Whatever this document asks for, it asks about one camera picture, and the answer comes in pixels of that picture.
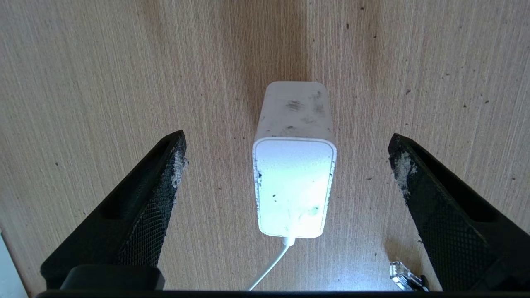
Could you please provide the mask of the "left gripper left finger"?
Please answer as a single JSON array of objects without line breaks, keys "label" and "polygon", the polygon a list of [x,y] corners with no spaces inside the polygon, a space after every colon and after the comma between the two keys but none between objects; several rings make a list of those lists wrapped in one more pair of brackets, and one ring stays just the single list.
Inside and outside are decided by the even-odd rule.
[{"label": "left gripper left finger", "polygon": [[163,137],[41,265],[58,290],[80,265],[158,265],[186,165],[184,131]]}]

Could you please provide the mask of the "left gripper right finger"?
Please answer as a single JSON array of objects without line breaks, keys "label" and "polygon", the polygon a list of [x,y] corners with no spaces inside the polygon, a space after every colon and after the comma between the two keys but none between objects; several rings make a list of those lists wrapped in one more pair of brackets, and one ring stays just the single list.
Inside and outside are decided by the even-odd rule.
[{"label": "left gripper right finger", "polygon": [[390,167],[443,290],[528,290],[530,236],[411,138]]}]

